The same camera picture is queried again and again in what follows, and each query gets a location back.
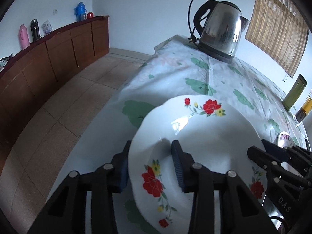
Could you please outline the pink floral white plate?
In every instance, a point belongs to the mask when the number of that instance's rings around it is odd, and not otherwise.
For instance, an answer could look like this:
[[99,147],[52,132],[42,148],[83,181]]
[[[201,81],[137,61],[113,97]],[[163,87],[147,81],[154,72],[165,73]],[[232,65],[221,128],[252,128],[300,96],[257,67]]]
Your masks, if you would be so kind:
[[292,148],[295,145],[295,141],[293,140],[293,138],[290,136],[289,133],[285,131],[279,132],[273,143],[280,148]]

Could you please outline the red flower white plate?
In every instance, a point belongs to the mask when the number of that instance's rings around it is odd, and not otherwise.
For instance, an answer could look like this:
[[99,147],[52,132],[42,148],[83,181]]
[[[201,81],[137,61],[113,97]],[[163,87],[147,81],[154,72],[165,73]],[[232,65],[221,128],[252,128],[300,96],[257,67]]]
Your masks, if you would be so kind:
[[171,143],[178,141],[195,162],[211,171],[236,171],[259,202],[267,179],[247,157],[263,148],[252,124],[234,107],[205,95],[179,96],[144,118],[129,149],[134,200],[144,219],[160,233],[187,233],[193,195],[178,184]]

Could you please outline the glass tea bottle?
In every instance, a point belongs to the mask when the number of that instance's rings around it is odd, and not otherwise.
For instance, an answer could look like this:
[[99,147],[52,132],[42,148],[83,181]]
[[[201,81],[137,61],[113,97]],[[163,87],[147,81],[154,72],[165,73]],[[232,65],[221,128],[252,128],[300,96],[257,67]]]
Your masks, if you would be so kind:
[[312,107],[311,95],[312,93],[310,92],[302,107],[295,114],[295,119],[297,123],[301,123],[311,112]]

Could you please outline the green thermos bottle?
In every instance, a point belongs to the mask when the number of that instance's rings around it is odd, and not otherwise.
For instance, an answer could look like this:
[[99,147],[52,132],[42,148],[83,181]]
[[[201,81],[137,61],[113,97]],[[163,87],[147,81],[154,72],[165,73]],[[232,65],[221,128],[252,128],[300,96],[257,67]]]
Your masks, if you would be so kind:
[[287,112],[294,105],[294,103],[298,100],[298,98],[300,97],[300,95],[302,94],[306,86],[307,86],[306,79],[303,77],[302,74],[299,74],[293,87],[291,88],[291,90],[288,92],[288,94],[285,96],[285,98],[282,101],[282,104]]

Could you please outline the cloud print tablecloth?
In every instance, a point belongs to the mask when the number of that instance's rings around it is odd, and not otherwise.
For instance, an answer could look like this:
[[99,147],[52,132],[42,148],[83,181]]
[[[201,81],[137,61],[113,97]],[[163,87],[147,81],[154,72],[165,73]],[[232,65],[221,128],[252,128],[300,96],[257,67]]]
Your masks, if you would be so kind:
[[132,139],[153,108],[180,95],[206,95],[231,104],[256,128],[261,138],[286,131],[305,146],[304,126],[296,126],[295,108],[285,110],[285,93],[246,62],[218,61],[176,35],[159,44],[88,126],[69,154],[52,187],[56,190],[71,170],[93,171]]

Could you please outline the bamboo window blind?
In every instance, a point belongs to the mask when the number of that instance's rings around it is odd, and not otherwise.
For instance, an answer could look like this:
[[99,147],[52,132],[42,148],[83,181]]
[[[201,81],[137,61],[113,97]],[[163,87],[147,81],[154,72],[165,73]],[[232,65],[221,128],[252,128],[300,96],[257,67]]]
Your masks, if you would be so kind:
[[292,0],[255,0],[245,38],[293,77],[308,40],[308,25]]

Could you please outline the wooden sideboard cabinet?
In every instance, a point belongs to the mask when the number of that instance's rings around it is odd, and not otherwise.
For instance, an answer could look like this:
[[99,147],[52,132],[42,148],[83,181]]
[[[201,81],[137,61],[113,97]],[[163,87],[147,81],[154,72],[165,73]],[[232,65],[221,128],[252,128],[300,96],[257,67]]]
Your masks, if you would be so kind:
[[1,71],[1,166],[22,130],[67,81],[109,52],[109,17],[61,27],[21,50]]

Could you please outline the stainless electric kettle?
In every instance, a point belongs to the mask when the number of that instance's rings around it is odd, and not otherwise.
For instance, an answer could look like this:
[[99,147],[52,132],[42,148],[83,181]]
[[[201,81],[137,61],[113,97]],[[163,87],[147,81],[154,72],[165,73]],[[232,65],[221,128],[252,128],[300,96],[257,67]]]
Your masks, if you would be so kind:
[[188,40],[208,56],[231,63],[249,23],[235,4],[207,0],[194,15]]

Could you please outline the red apple ornament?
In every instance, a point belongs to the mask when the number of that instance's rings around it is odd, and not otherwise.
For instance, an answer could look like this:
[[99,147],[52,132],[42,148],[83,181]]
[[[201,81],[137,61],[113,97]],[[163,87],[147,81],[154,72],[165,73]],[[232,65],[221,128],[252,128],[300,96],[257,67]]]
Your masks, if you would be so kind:
[[92,19],[94,17],[93,12],[88,12],[87,13],[87,19]]

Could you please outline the pink thermos flask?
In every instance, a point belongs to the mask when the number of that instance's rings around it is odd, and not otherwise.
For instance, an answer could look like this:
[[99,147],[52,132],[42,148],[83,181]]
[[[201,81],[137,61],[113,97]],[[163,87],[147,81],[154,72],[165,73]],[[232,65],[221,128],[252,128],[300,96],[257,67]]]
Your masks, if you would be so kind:
[[19,41],[20,41],[19,43],[21,45],[22,50],[30,46],[27,28],[24,24],[22,24],[19,29]]

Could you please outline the small picture card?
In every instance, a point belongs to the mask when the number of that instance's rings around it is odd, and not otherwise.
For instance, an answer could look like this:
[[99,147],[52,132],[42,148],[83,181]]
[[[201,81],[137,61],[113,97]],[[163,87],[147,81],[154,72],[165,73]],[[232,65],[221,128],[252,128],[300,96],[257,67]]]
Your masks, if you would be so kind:
[[44,35],[48,35],[53,31],[52,25],[49,20],[46,20],[41,26]]

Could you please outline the blue thermos jug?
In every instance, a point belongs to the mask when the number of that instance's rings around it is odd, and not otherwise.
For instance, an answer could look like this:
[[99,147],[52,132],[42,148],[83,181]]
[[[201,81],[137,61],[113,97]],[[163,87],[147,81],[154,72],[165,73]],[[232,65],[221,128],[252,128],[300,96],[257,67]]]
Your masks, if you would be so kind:
[[77,22],[84,21],[86,19],[86,8],[83,2],[79,2],[74,8],[74,15],[76,16]]

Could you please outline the black thermos flask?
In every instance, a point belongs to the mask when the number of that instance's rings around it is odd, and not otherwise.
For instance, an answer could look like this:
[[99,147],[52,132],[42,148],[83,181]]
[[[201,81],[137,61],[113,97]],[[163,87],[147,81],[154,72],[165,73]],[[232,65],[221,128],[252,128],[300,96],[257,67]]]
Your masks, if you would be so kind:
[[31,29],[33,42],[38,41],[40,39],[40,31],[39,31],[39,24],[38,24],[37,19],[33,19],[31,21],[30,29]]

